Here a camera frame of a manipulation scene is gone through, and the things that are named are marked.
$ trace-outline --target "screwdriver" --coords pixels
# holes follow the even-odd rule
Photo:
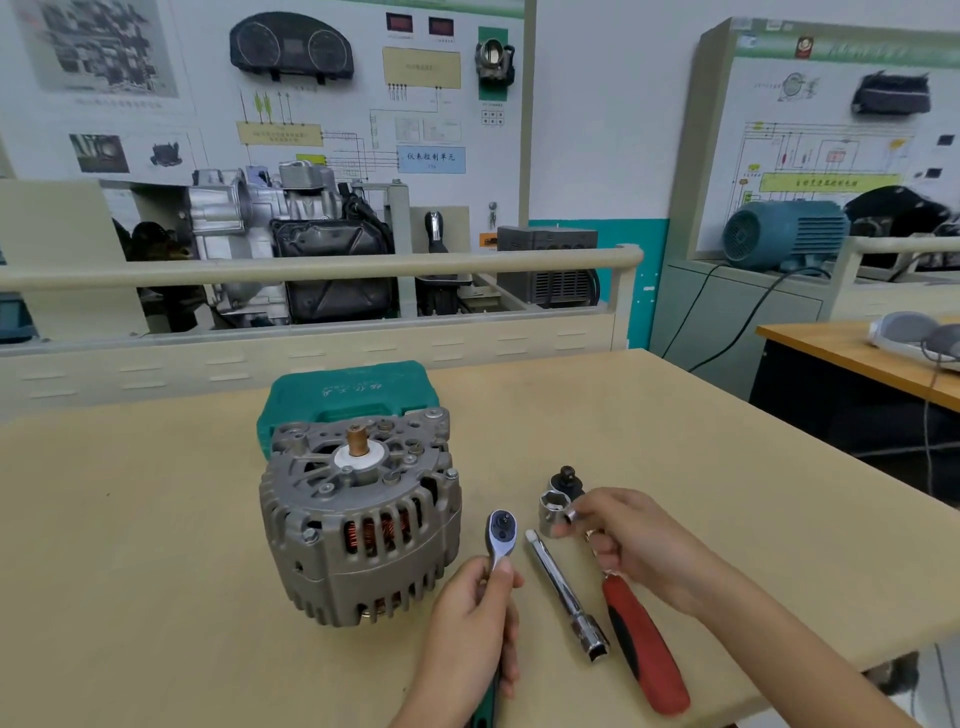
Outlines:
[[[484,532],[484,541],[487,543],[487,552],[490,554],[490,571],[496,567],[500,559],[509,556],[516,546],[516,518],[510,511],[493,511],[487,518],[487,528]],[[490,686],[487,688],[483,700],[473,712],[465,728],[493,728],[493,719],[496,715],[496,693],[500,687],[500,667]]]
[[[690,707],[690,694],[660,630],[615,571],[604,570],[603,596],[613,633],[650,707],[662,716],[678,716]]]

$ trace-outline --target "alternator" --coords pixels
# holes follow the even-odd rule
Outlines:
[[[276,429],[263,524],[294,605],[355,626],[406,611],[460,546],[460,476],[441,407]]]

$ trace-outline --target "teal wall panel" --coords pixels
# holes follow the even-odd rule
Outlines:
[[[530,221],[530,225],[596,230],[601,248],[612,248],[620,243],[636,243],[643,249],[643,262],[636,269],[634,306],[630,312],[630,329],[627,333],[631,349],[646,349],[650,344],[650,328],[654,323],[654,304],[657,302],[668,223],[665,219]],[[599,273],[600,298],[609,301],[610,271]]]

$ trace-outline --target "engine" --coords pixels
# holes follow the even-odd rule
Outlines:
[[[194,172],[187,189],[200,259],[383,255],[390,229],[333,170],[298,160],[266,167]],[[207,303],[236,327],[312,324],[382,316],[392,302],[389,279],[240,282],[205,287]]]

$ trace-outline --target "red digital display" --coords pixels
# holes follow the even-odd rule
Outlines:
[[[400,15],[396,12],[387,13],[387,30],[394,33],[413,33],[414,16]]]
[[[453,18],[431,17],[430,35],[453,37]]]

